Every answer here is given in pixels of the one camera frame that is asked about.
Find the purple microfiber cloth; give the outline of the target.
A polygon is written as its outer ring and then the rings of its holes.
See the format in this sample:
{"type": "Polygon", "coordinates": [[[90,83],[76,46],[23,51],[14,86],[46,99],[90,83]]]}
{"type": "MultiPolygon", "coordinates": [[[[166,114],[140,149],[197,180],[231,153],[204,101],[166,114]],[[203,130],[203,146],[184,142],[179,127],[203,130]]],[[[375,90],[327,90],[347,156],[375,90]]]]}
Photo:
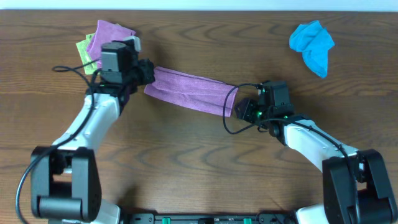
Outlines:
{"type": "Polygon", "coordinates": [[[144,93],[168,103],[209,114],[231,116],[237,89],[218,80],[164,67],[154,69],[155,82],[144,93]]]}

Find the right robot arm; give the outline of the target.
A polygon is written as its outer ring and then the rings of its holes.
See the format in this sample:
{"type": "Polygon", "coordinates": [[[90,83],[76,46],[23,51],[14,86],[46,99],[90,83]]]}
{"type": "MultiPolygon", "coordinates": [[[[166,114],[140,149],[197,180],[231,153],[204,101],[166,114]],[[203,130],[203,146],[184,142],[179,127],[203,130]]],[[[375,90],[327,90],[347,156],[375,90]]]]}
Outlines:
{"type": "Polygon", "coordinates": [[[237,103],[237,118],[299,152],[323,174],[323,203],[298,209],[296,223],[397,221],[396,200],[378,151],[346,145],[308,116],[295,113],[286,82],[266,81],[254,87],[258,98],[237,103]]]}

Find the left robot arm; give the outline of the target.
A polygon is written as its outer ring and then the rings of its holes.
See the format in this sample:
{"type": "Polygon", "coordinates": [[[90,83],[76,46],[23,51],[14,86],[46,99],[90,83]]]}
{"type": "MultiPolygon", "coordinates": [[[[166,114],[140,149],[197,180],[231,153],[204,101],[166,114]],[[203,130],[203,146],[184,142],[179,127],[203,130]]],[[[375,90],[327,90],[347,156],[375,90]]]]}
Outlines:
{"type": "Polygon", "coordinates": [[[101,68],[86,83],[82,109],[50,146],[37,146],[22,180],[30,177],[31,210],[37,218],[59,223],[118,222],[120,209],[107,205],[95,154],[108,129],[120,117],[131,94],[153,83],[154,64],[140,59],[138,37],[101,46],[101,68]]]}

